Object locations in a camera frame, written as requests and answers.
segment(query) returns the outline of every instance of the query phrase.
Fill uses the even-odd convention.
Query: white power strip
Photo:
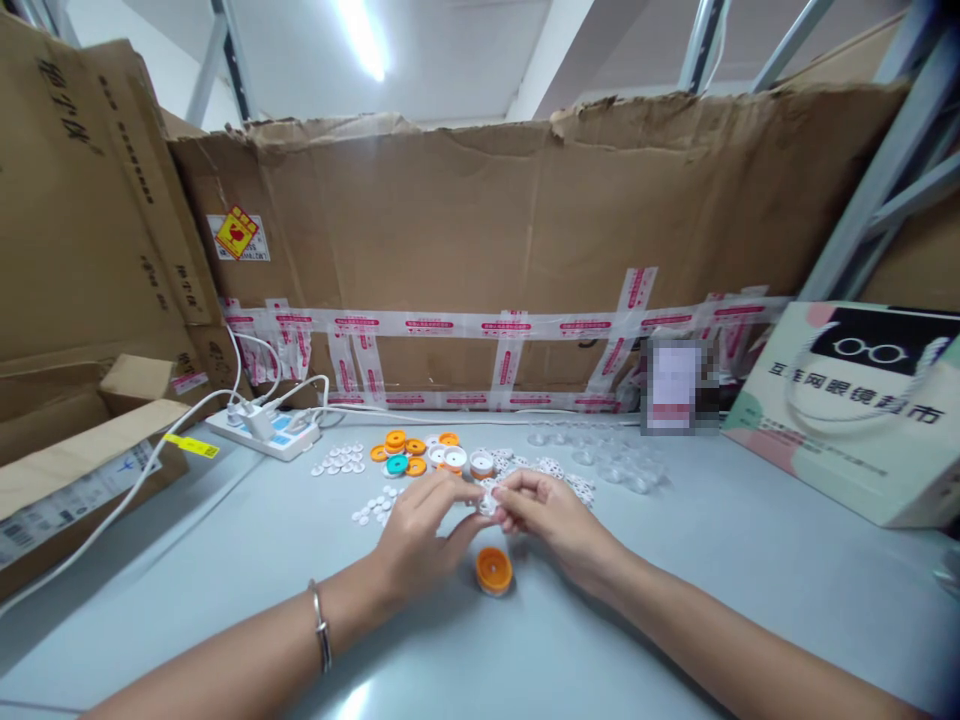
[[[221,410],[207,418],[206,423],[213,432],[284,462],[290,462],[306,452],[320,439],[320,428],[313,422],[301,422],[298,423],[296,430],[289,429],[294,422],[296,412],[277,412],[275,417],[270,419],[273,436],[269,440],[260,440],[251,435],[243,422],[239,425],[231,425],[227,417],[228,412]]]

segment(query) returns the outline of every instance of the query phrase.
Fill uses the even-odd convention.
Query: warning label sticker
[[[259,215],[247,215],[234,205],[229,215],[207,215],[221,260],[270,261],[267,236]]]

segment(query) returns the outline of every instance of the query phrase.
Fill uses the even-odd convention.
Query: silver bracelet
[[[317,583],[313,578],[310,579],[310,584],[307,585],[307,589],[313,593],[313,609],[317,613],[317,639],[320,642],[320,650],[323,655],[323,669],[322,674],[326,675],[330,668],[333,667],[333,658],[330,655],[330,635],[327,633],[327,622],[320,615],[320,591],[317,589]]]

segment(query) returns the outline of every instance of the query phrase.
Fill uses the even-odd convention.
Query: ceiling light
[[[337,0],[337,9],[360,65],[374,80],[383,82],[383,52],[373,35],[363,0]]]

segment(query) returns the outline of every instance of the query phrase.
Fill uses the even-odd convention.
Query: hand
[[[494,488],[500,503],[493,518],[508,535],[529,532],[557,556],[564,572],[599,597],[618,565],[633,557],[565,482],[518,470]]]
[[[453,572],[470,541],[494,524],[492,518],[474,513],[464,518],[450,537],[437,537],[453,503],[479,502],[484,492],[479,485],[441,470],[424,475],[397,496],[380,542],[371,553],[397,600],[407,602]]]

